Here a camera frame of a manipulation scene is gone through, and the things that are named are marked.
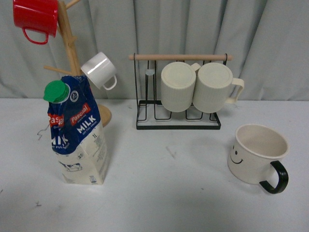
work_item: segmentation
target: gray backdrop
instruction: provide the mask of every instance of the gray backdrop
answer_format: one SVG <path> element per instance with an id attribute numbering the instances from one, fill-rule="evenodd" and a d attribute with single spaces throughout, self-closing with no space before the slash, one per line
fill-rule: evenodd
<path id="1" fill-rule="evenodd" d="M 308 12 L 308 0 L 81 0 L 68 9 L 80 64 L 102 51 L 117 68 L 113 90 L 92 85 L 109 99 L 135 98 L 130 54 L 228 53 L 227 66 L 245 81 L 240 99 L 307 101 Z M 43 66 L 70 70 L 60 35 L 30 43 L 14 26 L 12 0 L 0 1 L 0 21 L 0 97 L 42 98 L 62 76 Z M 139 90 L 145 69 L 140 62 Z"/>

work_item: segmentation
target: white tabletop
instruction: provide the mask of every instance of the white tabletop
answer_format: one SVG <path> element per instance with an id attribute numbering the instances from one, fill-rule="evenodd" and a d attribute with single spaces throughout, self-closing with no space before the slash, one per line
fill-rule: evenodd
<path id="1" fill-rule="evenodd" d="M 1 232 L 307 232 L 309 102 L 239 101 L 220 130 L 136 130 L 135 100 L 98 100 L 112 156 L 101 186 L 66 184 L 51 149 L 43 100 L 0 99 Z M 266 193 L 227 166 L 236 128 L 283 134 L 289 184 Z"/>

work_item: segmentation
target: green bottle cap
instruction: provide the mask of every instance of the green bottle cap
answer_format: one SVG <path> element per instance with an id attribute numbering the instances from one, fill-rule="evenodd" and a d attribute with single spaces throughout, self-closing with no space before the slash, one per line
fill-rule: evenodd
<path id="1" fill-rule="evenodd" d="M 61 102 L 65 100 L 69 94 L 69 87 L 62 81 L 52 81 L 46 87 L 44 91 L 43 99 L 48 102 Z"/>

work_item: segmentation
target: black mug handle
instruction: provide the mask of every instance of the black mug handle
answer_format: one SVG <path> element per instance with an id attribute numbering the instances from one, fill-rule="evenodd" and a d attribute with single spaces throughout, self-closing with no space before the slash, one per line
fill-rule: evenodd
<path id="1" fill-rule="evenodd" d="M 285 190 L 286 186 L 288 185 L 289 182 L 289 175 L 285 169 L 285 167 L 280 163 L 280 161 L 272 161 L 270 163 L 277 171 L 278 176 L 279 176 L 279 181 L 277 186 L 274 188 L 272 187 L 268 181 L 261 181 L 260 185 L 269 193 L 276 194 L 283 192 Z"/>

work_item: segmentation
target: cream mug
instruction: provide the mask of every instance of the cream mug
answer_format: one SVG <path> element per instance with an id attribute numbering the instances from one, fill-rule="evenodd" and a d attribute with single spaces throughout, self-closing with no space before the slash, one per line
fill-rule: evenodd
<path id="1" fill-rule="evenodd" d="M 173 62 L 165 66 L 161 73 L 161 102 L 171 112 L 188 109 L 196 81 L 196 71 L 201 66 L 184 62 Z"/>
<path id="2" fill-rule="evenodd" d="M 286 139 L 275 130 L 256 124 L 238 127 L 235 135 L 236 141 L 227 160 L 232 174 L 248 184 L 260 184 L 272 194 L 284 191 L 289 180 L 281 164 L 289 152 Z M 268 180 L 275 171 L 279 180 L 274 188 Z"/>
<path id="3" fill-rule="evenodd" d="M 236 97 L 228 97 L 232 85 L 239 86 Z M 220 63 L 203 65 L 197 73 L 193 105 L 204 113 L 219 111 L 224 103 L 235 103 L 244 88 L 242 79 L 233 78 L 231 70 Z"/>

